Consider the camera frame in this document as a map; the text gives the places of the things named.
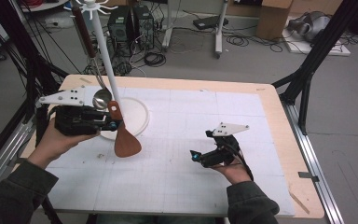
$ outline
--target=cardboard box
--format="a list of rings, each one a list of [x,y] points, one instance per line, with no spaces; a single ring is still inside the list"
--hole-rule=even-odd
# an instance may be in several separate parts
[[[290,13],[304,14],[304,12],[321,11],[327,15],[334,15],[342,0],[294,0]]]
[[[302,15],[304,12],[322,11],[334,15],[342,0],[263,0],[261,7],[234,4],[228,1],[227,14],[258,17],[256,36],[267,40],[278,40],[289,13]]]
[[[292,3],[293,0],[263,0],[261,7],[256,7],[234,4],[234,0],[229,0],[227,14],[258,17],[256,36],[277,40],[277,37],[282,36]]]
[[[292,0],[264,0],[255,35],[262,39],[278,41],[286,25]]]

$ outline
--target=wooden spatula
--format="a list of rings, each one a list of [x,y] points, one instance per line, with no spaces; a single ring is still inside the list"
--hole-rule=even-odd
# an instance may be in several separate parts
[[[107,105],[112,119],[123,120],[120,107],[116,101],[110,101]],[[117,128],[117,136],[115,142],[115,153],[118,157],[130,157],[140,152],[141,143],[127,129],[124,120]]]

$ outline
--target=white circular base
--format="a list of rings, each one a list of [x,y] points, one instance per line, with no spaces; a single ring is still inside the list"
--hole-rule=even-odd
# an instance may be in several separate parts
[[[137,136],[147,127],[149,123],[149,112],[144,103],[137,99],[123,97],[120,99],[120,110],[124,117],[126,129]],[[102,131],[101,136],[116,140],[117,132]]]

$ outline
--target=human hand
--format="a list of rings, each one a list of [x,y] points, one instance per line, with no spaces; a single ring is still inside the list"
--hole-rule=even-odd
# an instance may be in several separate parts
[[[211,168],[224,175],[232,185],[244,181],[252,181],[251,177],[246,172],[245,167],[242,163],[237,161],[237,159],[234,159],[230,165],[217,164]]]
[[[42,140],[40,140],[39,145],[28,157],[29,162],[42,169],[48,167],[52,161],[57,160],[61,154],[75,147],[78,143],[99,135],[99,133],[96,133],[91,135],[66,136],[54,127],[54,120],[50,120]]]

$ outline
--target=aluminum frame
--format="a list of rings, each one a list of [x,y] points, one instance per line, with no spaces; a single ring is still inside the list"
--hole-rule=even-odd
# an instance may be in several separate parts
[[[302,133],[301,128],[298,125],[298,112],[296,106],[287,105],[285,103],[282,103],[282,106],[286,112],[287,118],[289,118],[293,133],[295,134],[298,145],[300,146],[301,153],[308,166],[310,174],[312,176],[317,176],[319,179],[319,181],[314,181],[313,183],[324,206],[325,214],[327,215],[330,223],[343,224],[344,220],[339,212],[333,194],[328,187],[327,181],[324,177],[324,172],[322,171],[322,167],[316,157],[312,144],[310,143],[310,139],[307,135]]]
[[[33,132],[33,123],[30,119],[28,123],[18,124],[13,134],[7,139],[5,145],[0,151],[0,179],[10,162],[13,160],[13,157],[27,141],[28,136]]]

